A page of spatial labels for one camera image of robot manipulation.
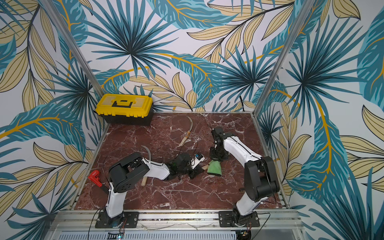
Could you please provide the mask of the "green rag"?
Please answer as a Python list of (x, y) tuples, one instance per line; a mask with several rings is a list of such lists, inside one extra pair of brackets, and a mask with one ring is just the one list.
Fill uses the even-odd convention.
[(220, 161), (211, 161), (209, 163), (209, 166), (207, 169), (207, 174), (221, 177), (222, 176), (221, 162)]

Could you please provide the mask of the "sickle labelled handle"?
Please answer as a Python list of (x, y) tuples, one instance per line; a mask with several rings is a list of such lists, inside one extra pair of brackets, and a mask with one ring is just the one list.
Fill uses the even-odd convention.
[(187, 141), (187, 139), (189, 138), (190, 134), (191, 134), (191, 131), (193, 129), (193, 120), (190, 118), (190, 117), (187, 117), (190, 121), (190, 128), (189, 130), (187, 131), (186, 135), (183, 137), (182, 141), (180, 142), (179, 146), (182, 147), (185, 142)]

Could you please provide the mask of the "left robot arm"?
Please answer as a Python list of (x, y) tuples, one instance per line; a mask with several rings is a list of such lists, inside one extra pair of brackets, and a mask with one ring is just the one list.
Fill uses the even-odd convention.
[(181, 153), (169, 163), (157, 163), (135, 152), (109, 169), (109, 198), (105, 207), (108, 218), (122, 217), (126, 194), (144, 177), (170, 181), (187, 175), (194, 179), (204, 172), (200, 161), (187, 153)]

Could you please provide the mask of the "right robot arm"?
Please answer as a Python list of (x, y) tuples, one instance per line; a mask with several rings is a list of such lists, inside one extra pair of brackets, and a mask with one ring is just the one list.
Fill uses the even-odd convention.
[(244, 167), (245, 193), (236, 203), (234, 212), (238, 216), (251, 214), (261, 201), (280, 191), (277, 171), (271, 157), (263, 157), (232, 133), (221, 127), (212, 128), (215, 146), (210, 149), (210, 158), (226, 161), (232, 155)]

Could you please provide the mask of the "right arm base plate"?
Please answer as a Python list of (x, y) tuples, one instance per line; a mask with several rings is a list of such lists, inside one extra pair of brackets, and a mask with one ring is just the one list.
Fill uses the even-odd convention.
[(259, 227), (259, 216), (256, 212), (242, 216), (235, 210), (232, 211), (219, 211), (219, 223), (221, 228), (245, 228), (245, 227)]

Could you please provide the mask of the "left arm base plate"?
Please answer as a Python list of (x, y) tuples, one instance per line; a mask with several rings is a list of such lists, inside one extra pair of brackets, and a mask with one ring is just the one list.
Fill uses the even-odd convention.
[(124, 211), (120, 215), (110, 218), (104, 211), (99, 213), (96, 229), (134, 229), (137, 227), (139, 212)]

